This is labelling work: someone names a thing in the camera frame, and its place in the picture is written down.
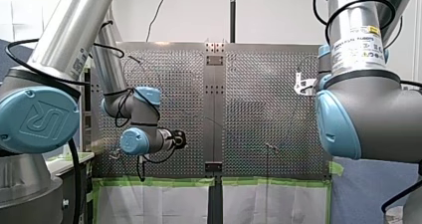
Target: metal post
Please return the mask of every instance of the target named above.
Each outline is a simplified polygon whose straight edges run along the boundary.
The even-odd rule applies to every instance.
[[[236,0],[230,0],[230,43],[236,43]]]
[[[112,0],[61,0],[28,64],[76,81]]]
[[[105,22],[108,20],[109,13],[105,17]],[[112,29],[113,25],[111,24],[102,27],[97,43],[116,47]],[[106,48],[94,47],[94,62],[99,72],[100,84],[104,94],[118,93],[126,89],[126,80],[117,52]]]
[[[328,0],[329,16],[353,1],[356,0]],[[345,9],[332,22],[329,35],[334,76],[386,69],[375,2],[358,3]]]

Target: wire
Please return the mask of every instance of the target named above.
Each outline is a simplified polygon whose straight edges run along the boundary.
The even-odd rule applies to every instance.
[[[28,44],[28,43],[35,43],[35,42],[38,42],[38,41],[40,41],[40,39],[29,39],[29,40],[22,40],[22,41],[16,41],[16,42],[9,43],[6,46],[6,50],[5,50],[6,55],[10,59],[12,59],[14,62],[16,62],[17,64],[23,66],[24,68],[30,70],[31,72],[36,73],[36,74],[38,74],[38,75],[40,75],[40,76],[42,76],[42,77],[44,77],[46,79],[52,79],[52,80],[55,80],[55,81],[58,81],[58,82],[62,82],[62,83],[66,83],[66,84],[71,84],[71,85],[76,85],[76,86],[85,86],[85,87],[87,87],[87,86],[90,86],[91,85],[90,83],[76,82],[76,81],[70,81],[70,80],[66,80],[66,79],[62,79],[62,78],[53,77],[53,76],[51,76],[51,75],[49,75],[49,74],[47,74],[45,72],[42,72],[42,71],[40,71],[40,70],[38,70],[38,69],[36,69],[36,68],[28,65],[26,62],[24,62],[21,59],[17,58],[15,56],[15,54],[13,54],[12,51],[11,51],[12,48],[14,48],[16,46],[20,46],[20,45]],[[106,46],[106,45],[98,44],[98,43],[94,43],[94,45],[97,46],[97,47],[102,47],[102,48],[111,49],[111,50],[115,50],[115,51],[121,52],[121,55],[118,56],[118,57],[119,58],[123,58],[124,57],[124,51],[122,51],[119,48],[110,47],[110,46]]]
[[[412,81],[400,81],[400,84],[402,85],[409,85],[409,86],[414,86],[414,87],[418,87],[422,89],[422,83],[417,83],[417,82],[412,82]]]
[[[410,186],[409,188],[405,189],[404,191],[400,192],[399,194],[393,196],[391,199],[389,199],[388,201],[384,202],[384,204],[382,204],[381,206],[381,210],[383,213],[386,212],[387,207],[390,206],[391,204],[393,204],[394,202],[400,200],[401,198],[409,195],[410,193],[416,191],[417,189],[419,189],[420,187],[422,187],[422,180],[416,182],[415,184],[413,184],[412,186]]]
[[[337,9],[332,15],[331,17],[329,17],[328,22],[326,22],[326,27],[325,27],[325,39],[326,42],[328,44],[330,44],[329,42],[329,32],[330,32],[330,28],[331,28],[331,24],[332,22],[335,20],[335,18],[342,13],[343,11],[345,11],[347,8],[349,8],[351,5],[354,5],[356,3],[362,3],[362,2],[378,2],[378,3],[382,3],[385,4],[389,9],[391,9],[391,17],[390,20],[388,20],[387,23],[385,23],[382,27],[381,30],[388,27],[393,21],[394,18],[396,16],[396,10],[394,5],[392,5],[390,2],[388,2],[387,0],[356,0],[356,1],[352,1],[349,3],[346,3],[345,5],[343,5],[342,7],[340,7],[339,9]]]
[[[141,98],[143,98],[146,103],[156,112],[157,116],[158,116],[158,120],[161,119],[161,113],[159,112],[159,110],[155,107],[155,105],[149,100],[147,99],[141,92],[139,92],[137,89],[135,88],[128,88],[126,89],[128,91],[128,93],[120,99],[120,101],[118,102],[118,106],[117,106],[117,113],[115,114],[115,118],[114,118],[114,125],[116,127],[123,127],[125,125],[127,125],[127,123],[130,121],[130,118],[127,118],[126,121],[122,124],[118,123],[118,119],[123,117],[123,113],[121,112],[124,105],[126,104],[128,98],[130,97],[130,95],[132,95],[133,93],[137,93]]]
[[[140,164],[140,156],[136,157],[136,172],[137,172],[137,176],[139,177],[139,180],[141,182],[145,181],[145,162],[142,161],[142,173],[140,173],[139,171],[139,164]]]
[[[81,183],[81,168],[79,164],[78,150],[75,145],[74,139],[69,140],[69,149],[72,154],[72,163],[74,165],[75,174],[75,212],[74,212],[74,224],[80,223],[81,216],[81,195],[82,195],[82,183]]]
[[[385,46],[384,50],[387,50],[389,47],[391,47],[391,45],[393,45],[397,41],[398,37],[400,37],[401,31],[403,30],[403,16],[401,16],[401,18],[400,18],[400,25],[399,26],[400,27],[398,29],[397,35],[387,46]]]
[[[107,46],[107,45],[103,45],[103,44],[99,44],[99,43],[94,43],[94,46],[101,47],[101,48],[106,48],[106,49],[109,49],[109,50],[114,50],[114,51],[120,52],[120,56],[118,56],[118,57],[119,58],[123,58],[124,57],[124,51],[122,51],[119,48],[111,47],[111,46]]]
[[[313,0],[313,6],[314,6],[314,14],[316,18],[323,24],[326,25],[326,21],[319,15],[319,12],[317,11],[317,0]]]
[[[127,99],[130,97],[131,94],[133,94],[133,91],[132,91],[131,88],[128,88],[126,90],[128,91],[128,93],[126,94],[126,96],[121,98],[120,101],[118,102],[117,113],[115,114],[115,118],[114,118],[114,125],[116,127],[123,127],[123,126],[127,125],[127,123],[130,121],[130,118],[127,118],[124,123],[118,124],[118,119],[123,117],[123,113],[121,112],[121,110],[123,109],[124,105],[126,104]]]
[[[162,3],[164,2],[164,0],[161,0],[158,4],[157,10],[155,11],[155,15],[154,18],[152,19],[152,21],[149,23],[149,28],[148,28],[148,35],[146,36],[146,42],[149,41],[149,36],[151,35],[151,28],[152,25],[154,24],[155,20],[157,19],[158,13],[159,13],[159,9],[161,8]]]
[[[174,151],[175,151],[175,150],[176,150],[176,148],[175,148],[175,147],[173,147],[173,148],[171,149],[170,154],[169,154],[166,158],[164,158],[164,159],[162,159],[162,160],[159,160],[159,161],[151,160],[151,159],[149,159],[149,158],[145,157],[145,155],[143,155],[142,157],[143,157],[143,158],[144,158],[147,162],[154,163],[154,164],[160,164],[160,163],[163,163],[163,162],[167,161],[168,159],[170,159],[170,157],[174,154]]]
[[[103,24],[102,24],[102,26],[100,27],[100,31],[105,27],[105,26],[107,26],[107,25],[113,25],[114,24],[114,21],[113,20],[108,20],[108,21],[106,21],[106,22],[104,22]]]

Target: perforated metal panel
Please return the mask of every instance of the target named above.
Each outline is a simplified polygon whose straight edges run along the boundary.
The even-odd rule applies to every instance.
[[[161,121],[159,126],[182,129],[186,132],[188,146],[177,150],[173,157],[162,164],[146,164],[146,175],[162,177],[204,176],[203,159],[203,68],[204,44],[143,44],[122,43],[126,51],[122,60],[127,83],[130,87],[150,86],[160,88]],[[141,64],[128,58],[133,56]],[[136,158],[120,154],[118,139],[126,129],[115,128],[114,119],[101,115],[99,131],[103,151],[96,158],[95,176],[136,175]],[[150,158],[160,160],[168,152],[153,154]]]
[[[188,147],[167,162],[148,163],[146,175],[203,177],[205,161],[222,161],[225,176],[327,178],[329,157],[318,141],[314,98],[294,92],[299,67],[304,79],[316,76],[317,46],[225,45],[218,54],[205,44],[119,46],[141,61],[122,60],[128,84],[160,88],[159,125],[183,129],[188,138]],[[224,62],[216,66],[210,56]],[[112,158],[124,128],[101,114],[95,69],[92,76],[92,140],[101,149],[94,175],[136,175],[135,157]]]
[[[293,89],[297,70],[316,76],[316,54],[317,46],[226,47],[224,175],[327,178],[315,100]]]

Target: green tape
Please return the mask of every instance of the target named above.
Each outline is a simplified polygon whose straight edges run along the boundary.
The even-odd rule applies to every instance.
[[[331,161],[329,163],[329,173],[337,176],[342,176],[344,173],[344,167],[337,162]]]
[[[98,186],[156,186],[156,187],[207,187],[214,185],[213,178],[168,179],[147,177],[144,182],[137,176],[119,178],[95,178],[93,183]]]
[[[100,186],[97,182],[93,181],[94,224],[97,224],[97,214],[99,211],[99,195],[100,195]]]
[[[327,190],[326,190],[326,207],[325,207],[326,224],[331,223],[331,191],[332,191],[332,181],[329,182]]]
[[[272,184],[280,186],[299,186],[299,187],[317,187],[327,188],[330,181],[306,181],[295,180],[289,178],[265,178],[265,177],[223,177],[224,186],[242,186],[242,185],[259,185]]]

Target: vertical metal pole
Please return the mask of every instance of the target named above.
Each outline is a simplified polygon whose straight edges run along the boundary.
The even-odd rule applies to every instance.
[[[230,43],[236,43],[236,0],[230,0]]]

